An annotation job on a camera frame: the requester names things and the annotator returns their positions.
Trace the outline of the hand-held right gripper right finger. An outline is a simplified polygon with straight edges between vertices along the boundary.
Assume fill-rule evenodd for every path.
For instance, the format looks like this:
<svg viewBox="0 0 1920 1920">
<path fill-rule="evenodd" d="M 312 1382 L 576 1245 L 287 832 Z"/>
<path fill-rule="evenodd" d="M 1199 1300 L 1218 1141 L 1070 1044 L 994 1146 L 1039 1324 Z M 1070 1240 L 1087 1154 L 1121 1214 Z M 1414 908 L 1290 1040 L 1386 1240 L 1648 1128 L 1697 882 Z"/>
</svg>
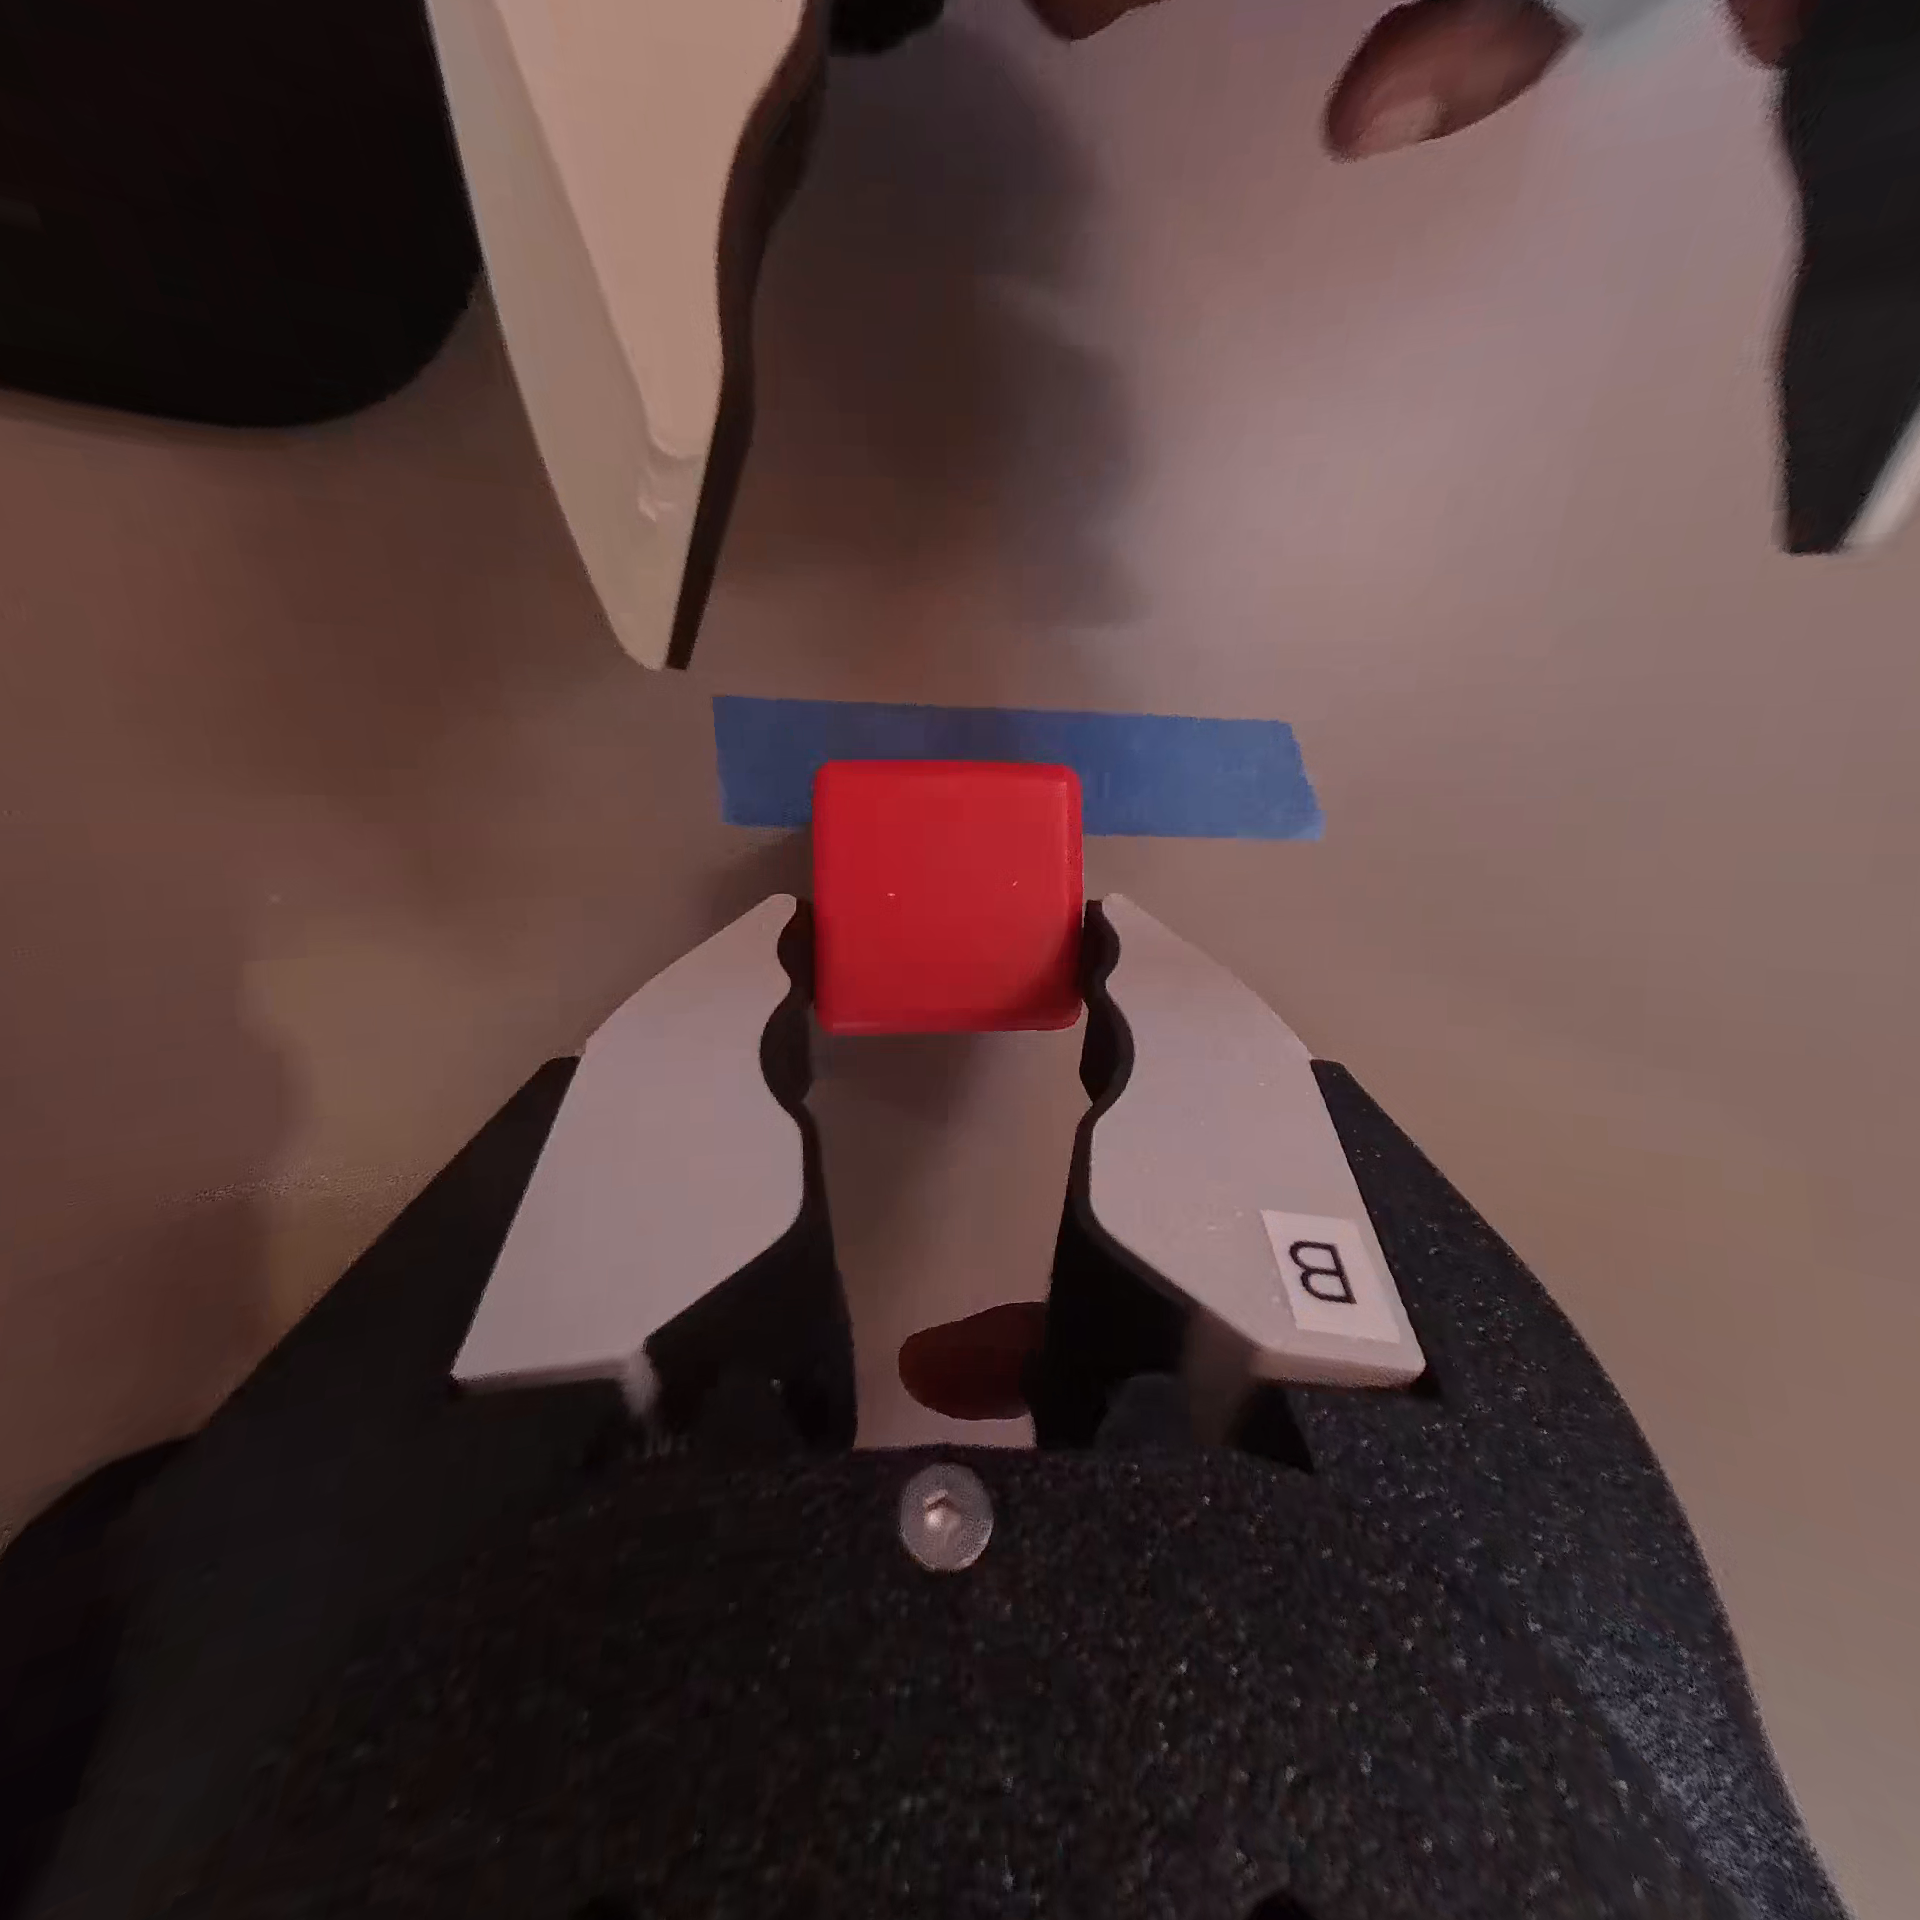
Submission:
<svg viewBox="0 0 1920 1920">
<path fill-rule="evenodd" d="M 1050 1273 L 1050 1438 L 1174 1380 L 1205 1442 L 1285 1384 L 1401 1391 L 1427 1352 L 1307 1044 L 1136 900 L 1089 908 L 1089 1110 Z"/>
</svg>

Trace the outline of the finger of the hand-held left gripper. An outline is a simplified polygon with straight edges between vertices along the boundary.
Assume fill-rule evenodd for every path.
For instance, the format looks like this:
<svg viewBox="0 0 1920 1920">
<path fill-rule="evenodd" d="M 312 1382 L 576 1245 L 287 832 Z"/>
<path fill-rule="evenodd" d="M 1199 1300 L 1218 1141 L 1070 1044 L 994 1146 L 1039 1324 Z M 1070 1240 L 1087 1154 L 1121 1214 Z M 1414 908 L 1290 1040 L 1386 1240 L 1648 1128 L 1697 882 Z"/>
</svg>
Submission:
<svg viewBox="0 0 1920 1920">
<path fill-rule="evenodd" d="M 829 4 L 430 1 L 503 345 L 619 646 L 686 666 L 753 438 L 753 305 Z"/>
<path fill-rule="evenodd" d="M 1818 4 L 1785 64 L 1799 248 L 1785 546 L 1887 542 L 1918 490 L 1918 4 Z"/>
</svg>

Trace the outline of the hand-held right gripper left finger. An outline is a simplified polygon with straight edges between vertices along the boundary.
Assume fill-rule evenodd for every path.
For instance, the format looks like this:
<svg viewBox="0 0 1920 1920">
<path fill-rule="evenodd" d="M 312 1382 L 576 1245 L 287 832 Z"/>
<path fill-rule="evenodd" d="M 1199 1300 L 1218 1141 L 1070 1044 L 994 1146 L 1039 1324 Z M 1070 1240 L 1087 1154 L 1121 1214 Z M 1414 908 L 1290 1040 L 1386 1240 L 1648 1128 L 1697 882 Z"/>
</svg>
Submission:
<svg viewBox="0 0 1920 1920">
<path fill-rule="evenodd" d="M 458 1351 L 467 1390 L 614 1384 L 695 1425 L 729 1378 L 831 1433 L 811 914 L 773 894 L 587 1040 Z"/>
</svg>

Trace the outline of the red foam cube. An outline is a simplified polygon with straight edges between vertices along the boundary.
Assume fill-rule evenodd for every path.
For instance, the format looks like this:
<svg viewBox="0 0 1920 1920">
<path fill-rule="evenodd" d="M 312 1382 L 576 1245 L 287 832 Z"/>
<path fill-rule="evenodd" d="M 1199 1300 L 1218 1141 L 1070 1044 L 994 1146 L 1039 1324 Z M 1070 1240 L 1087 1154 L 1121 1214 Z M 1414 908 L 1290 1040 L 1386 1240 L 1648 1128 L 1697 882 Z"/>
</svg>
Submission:
<svg viewBox="0 0 1920 1920">
<path fill-rule="evenodd" d="M 1085 788 L 1058 762 L 834 758 L 811 786 L 815 1013 L 834 1037 L 1081 1017 Z"/>
</svg>

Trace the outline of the person's left hand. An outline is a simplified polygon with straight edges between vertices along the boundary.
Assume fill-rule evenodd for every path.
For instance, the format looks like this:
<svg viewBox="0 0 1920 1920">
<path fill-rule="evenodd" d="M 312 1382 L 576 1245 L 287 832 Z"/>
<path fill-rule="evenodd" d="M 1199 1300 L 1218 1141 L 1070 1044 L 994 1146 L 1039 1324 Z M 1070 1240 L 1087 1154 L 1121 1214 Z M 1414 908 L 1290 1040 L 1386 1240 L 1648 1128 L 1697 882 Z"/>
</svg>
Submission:
<svg viewBox="0 0 1920 1920">
<path fill-rule="evenodd" d="M 1414 1 L 1361 40 L 1323 112 L 1336 159 L 1403 153 L 1494 117 L 1582 40 L 1614 37 L 1656 4 Z"/>
</svg>

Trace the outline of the blue tape strip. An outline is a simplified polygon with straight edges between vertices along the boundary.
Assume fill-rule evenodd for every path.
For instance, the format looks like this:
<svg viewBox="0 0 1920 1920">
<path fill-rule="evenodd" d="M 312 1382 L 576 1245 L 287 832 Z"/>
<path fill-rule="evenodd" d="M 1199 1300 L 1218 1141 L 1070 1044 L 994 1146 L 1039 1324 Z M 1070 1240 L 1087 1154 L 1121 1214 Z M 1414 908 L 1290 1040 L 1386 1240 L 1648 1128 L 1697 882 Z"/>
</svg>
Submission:
<svg viewBox="0 0 1920 1920">
<path fill-rule="evenodd" d="M 832 761 L 1009 761 L 1075 770 L 1099 837 L 1315 844 L 1326 812 L 1285 722 L 1129 710 L 849 703 L 717 695 L 728 824 L 809 824 Z"/>
</svg>

